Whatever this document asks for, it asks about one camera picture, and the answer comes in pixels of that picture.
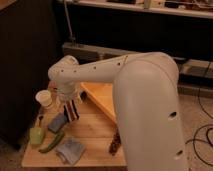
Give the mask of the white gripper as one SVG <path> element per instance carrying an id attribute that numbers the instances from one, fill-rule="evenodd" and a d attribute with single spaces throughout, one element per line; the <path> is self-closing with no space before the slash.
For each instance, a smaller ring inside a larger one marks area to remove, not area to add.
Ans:
<path id="1" fill-rule="evenodd" d="M 75 82 L 58 84 L 57 94 L 61 102 L 80 100 L 79 85 Z"/>

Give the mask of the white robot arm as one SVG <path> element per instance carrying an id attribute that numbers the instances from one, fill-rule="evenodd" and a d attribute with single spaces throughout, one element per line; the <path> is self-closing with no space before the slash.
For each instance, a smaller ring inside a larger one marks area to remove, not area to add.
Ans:
<path id="1" fill-rule="evenodd" d="M 128 171 L 189 171 L 179 109 L 179 70 L 162 52 L 127 54 L 80 65 L 65 56 L 48 70 L 63 100 L 78 82 L 113 85 Z"/>

